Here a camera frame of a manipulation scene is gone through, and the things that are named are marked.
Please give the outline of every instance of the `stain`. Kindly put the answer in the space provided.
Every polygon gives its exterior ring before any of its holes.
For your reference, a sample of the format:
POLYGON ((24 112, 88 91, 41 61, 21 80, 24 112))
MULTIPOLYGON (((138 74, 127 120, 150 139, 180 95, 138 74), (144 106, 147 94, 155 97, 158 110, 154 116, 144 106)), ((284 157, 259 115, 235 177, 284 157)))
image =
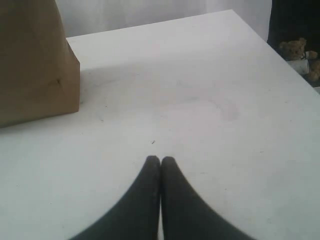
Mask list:
POLYGON ((221 118, 224 121, 234 121, 239 117, 239 110, 235 103, 226 99, 225 97, 216 96, 214 99, 209 100, 220 110, 221 118))

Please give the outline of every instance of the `dark background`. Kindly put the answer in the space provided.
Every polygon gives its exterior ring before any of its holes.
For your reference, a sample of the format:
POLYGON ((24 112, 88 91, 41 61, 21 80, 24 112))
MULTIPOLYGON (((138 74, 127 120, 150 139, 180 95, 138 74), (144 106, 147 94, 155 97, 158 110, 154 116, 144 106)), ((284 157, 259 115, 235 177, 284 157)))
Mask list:
MULTIPOLYGON (((279 43, 305 38, 306 51, 320 56, 320 0, 272 0, 268 44, 278 50, 279 43)), ((320 81, 309 82, 319 87, 320 81)))

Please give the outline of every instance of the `white curtain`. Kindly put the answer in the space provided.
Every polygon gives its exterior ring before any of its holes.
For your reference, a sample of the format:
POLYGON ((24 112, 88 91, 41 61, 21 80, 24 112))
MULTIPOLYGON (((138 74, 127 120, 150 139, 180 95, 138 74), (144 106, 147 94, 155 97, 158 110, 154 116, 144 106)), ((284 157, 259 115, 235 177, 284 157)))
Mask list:
POLYGON ((68 37, 233 9, 265 41, 272 0, 56 0, 68 37))

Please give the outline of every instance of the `white backdrop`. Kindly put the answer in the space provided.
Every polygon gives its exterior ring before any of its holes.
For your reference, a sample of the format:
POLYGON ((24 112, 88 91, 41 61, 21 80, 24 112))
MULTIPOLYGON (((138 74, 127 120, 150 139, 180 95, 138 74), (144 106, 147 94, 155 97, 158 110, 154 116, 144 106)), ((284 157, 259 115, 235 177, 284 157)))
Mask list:
POLYGON ((265 41, 272 0, 56 0, 68 37, 233 9, 265 41))

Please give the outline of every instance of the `brown paper bag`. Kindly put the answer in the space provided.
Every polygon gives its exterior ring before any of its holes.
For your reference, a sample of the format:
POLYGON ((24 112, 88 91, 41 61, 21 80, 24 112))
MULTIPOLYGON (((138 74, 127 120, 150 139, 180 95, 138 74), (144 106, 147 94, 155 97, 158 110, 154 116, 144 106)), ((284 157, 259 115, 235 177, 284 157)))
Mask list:
POLYGON ((55 0, 0 0, 0 127, 77 112, 79 85, 55 0))

